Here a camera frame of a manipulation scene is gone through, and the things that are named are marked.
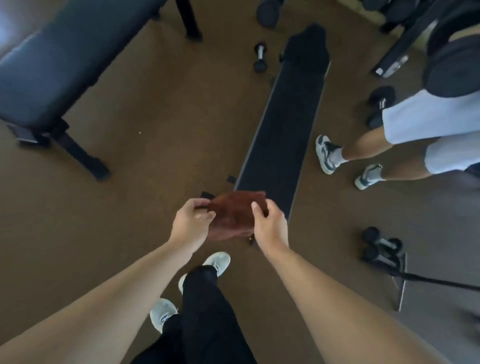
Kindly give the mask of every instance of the white shorts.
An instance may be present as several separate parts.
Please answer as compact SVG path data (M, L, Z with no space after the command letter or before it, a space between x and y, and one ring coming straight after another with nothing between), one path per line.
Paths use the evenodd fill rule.
M383 110L382 118L391 144L441 137L425 155L432 174L465 170L480 162L480 92L443 98L421 90Z

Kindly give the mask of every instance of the gray and white sneaker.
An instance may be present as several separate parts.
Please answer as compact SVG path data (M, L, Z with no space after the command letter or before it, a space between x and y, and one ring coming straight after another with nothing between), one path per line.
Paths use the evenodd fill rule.
M160 298L150 311L150 320L152 320L153 327L161 334L165 321L176 313L178 313L178 308L175 307L172 301Z
M371 165L369 165L367 168L365 168L363 173L355 179L355 186L360 191L363 191L367 187L370 187L371 185L376 184L380 180L372 181L368 178L368 174L370 172L372 172L373 170L376 170L376 169L380 169L380 171L381 171L382 168L383 167L382 167L381 164L371 164Z
M335 149L340 148L340 146L336 146L330 142L330 139L326 135L319 135L315 140L315 151L317 152L317 157L320 162L320 167L322 167L322 171L326 174L332 174L335 172L338 166L332 164L328 157L330 153L332 153Z
M216 252L209 256L202 265L212 266L216 270L216 276L220 277L225 272L225 270L227 270L230 261L230 254L225 252ZM179 290L181 294L183 294L183 282L185 281L185 277L187 277L187 274L181 276L179 280Z

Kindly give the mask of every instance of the black bench pad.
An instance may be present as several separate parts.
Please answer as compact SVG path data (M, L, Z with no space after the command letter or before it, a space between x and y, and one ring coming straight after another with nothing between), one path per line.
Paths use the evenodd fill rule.
M48 132L166 0L70 0L0 60L0 119Z
M289 39L283 63L235 190L266 191L290 216L300 170L330 65L325 30L313 24Z

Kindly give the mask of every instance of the left hand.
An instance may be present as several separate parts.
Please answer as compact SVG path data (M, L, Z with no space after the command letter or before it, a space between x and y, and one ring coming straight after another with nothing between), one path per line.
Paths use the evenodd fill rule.
M206 211L209 202L206 198L188 200L177 211L169 241L186 246L192 254L196 252L207 238L208 227L215 218L214 211ZM205 206L205 209L196 209L199 206Z

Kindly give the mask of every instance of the gym floor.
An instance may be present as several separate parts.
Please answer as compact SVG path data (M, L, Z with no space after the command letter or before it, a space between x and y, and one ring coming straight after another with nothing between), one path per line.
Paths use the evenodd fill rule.
M0 1L1 54L47 22L62 3ZM353 180L367 161L326 176L314 152L319 133L344 144L366 131L362 101L375 87L394 85L400 99L418 91L425 57L412 51L388 83L368 76L395 39L334 0L287 2L275 31L257 24L257 0L192 4L203 44L184 38L169 1L162 21L150 22L65 117L71 135L108 164L110 180L96 183L57 147L20 149L0 125L0 343L162 244L187 198L203 190L231 190L226 177L240 170L279 69L279 52L291 34L318 22L327 30L332 64L293 208L290 244L451 361L477 363L480 334L463 312L480 311L480 295L408 283L404 308L395 313L391 278L358 256L359 232L374 225L403 239L411 272L478 283L480 180L452 172L359 192ZM259 40L269 47L270 67L261 75L252 69ZM401 160L425 145L399 146L375 160ZM219 250L232 256L219 285L258 362L318 363L293 301L260 251L245 240L205 244L164 296L180 305L180 275ZM156 337L146 320L124 362Z

